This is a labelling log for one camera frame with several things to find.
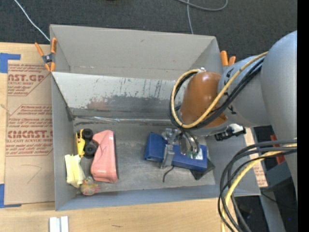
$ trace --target blue object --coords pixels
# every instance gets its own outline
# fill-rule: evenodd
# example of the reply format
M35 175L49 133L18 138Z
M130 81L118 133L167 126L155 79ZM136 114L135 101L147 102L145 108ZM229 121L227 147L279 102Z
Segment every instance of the blue object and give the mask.
M8 72L8 60L20 60L20 54L0 53L0 73Z
M167 144L167 141L160 135L151 132L148 136L146 151L145 151L145 160L163 161L164 148ZM186 168L196 171L205 171L207 169L207 147L205 145L200 145L202 150L203 159L192 159L183 155L180 152L179 145L174 145L173 150L175 152L172 165L175 167Z
M20 204L4 205L4 184L0 184L0 208L19 207Z

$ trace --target blue tape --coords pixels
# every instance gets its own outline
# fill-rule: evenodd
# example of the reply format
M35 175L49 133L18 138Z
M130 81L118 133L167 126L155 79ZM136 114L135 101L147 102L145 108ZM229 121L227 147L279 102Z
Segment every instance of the blue tape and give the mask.
M4 184L0 184L0 208L19 207L20 204L4 205Z
M0 53L0 73L8 72L8 60L20 60L20 54Z

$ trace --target light yellow object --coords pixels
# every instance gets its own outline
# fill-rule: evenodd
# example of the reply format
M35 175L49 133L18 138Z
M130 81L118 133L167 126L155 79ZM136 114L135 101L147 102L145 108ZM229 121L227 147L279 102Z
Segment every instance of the light yellow object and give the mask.
M85 140L82 138L82 132L84 129L81 129L80 132L76 133L76 148L77 148L77 154L80 157L83 157L85 152L84 152L84 147L85 147Z
M65 155L67 168L67 183L75 188L79 188L86 178L82 167L80 166L81 158L79 155Z

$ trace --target cardboard sheet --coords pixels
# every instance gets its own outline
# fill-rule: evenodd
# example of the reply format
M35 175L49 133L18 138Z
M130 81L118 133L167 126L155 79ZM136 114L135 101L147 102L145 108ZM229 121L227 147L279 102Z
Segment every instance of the cardboard sheet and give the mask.
M49 45L41 47L50 53ZM7 61L7 104L3 105L7 115L4 204L54 201L51 75L34 44L0 43L0 53L15 57Z

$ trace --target white plastic piece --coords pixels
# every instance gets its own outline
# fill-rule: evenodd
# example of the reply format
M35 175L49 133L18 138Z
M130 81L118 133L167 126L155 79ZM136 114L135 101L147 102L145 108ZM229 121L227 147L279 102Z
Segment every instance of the white plastic piece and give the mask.
M49 232L69 232L69 217L50 217L49 218Z

